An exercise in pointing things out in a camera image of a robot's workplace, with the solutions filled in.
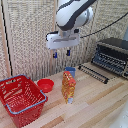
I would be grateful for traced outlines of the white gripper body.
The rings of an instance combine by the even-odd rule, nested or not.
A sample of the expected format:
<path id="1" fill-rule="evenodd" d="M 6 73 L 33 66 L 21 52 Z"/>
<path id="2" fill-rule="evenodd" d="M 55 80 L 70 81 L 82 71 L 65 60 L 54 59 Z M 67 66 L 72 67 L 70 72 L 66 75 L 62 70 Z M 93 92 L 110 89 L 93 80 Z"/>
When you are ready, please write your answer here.
<path id="1" fill-rule="evenodd" d="M 50 50 L 72 47 L 79 44 L 79 39 L 78 29 L 72 29 L 70 31 L 54 31 L 46 35 L 46 46 Z"/>

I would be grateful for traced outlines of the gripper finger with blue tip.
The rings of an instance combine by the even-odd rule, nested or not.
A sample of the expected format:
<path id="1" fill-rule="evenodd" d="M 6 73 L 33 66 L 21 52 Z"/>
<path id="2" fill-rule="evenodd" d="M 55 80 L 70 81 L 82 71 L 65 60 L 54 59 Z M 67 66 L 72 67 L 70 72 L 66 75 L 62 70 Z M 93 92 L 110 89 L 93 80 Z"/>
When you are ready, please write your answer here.
<path id="1" fill-rule="evenodd" d="M 67 56 L 70 56 L 70 55 L 71 55 L 71 49 L 68 49 L 68 50 L 67 50 L 66 55 L 67 55 Z"/>
<path id="2" fill-rule="evenodd" d="M 53 58 L 57 58 L 57 50 L 54 50 Z"/>

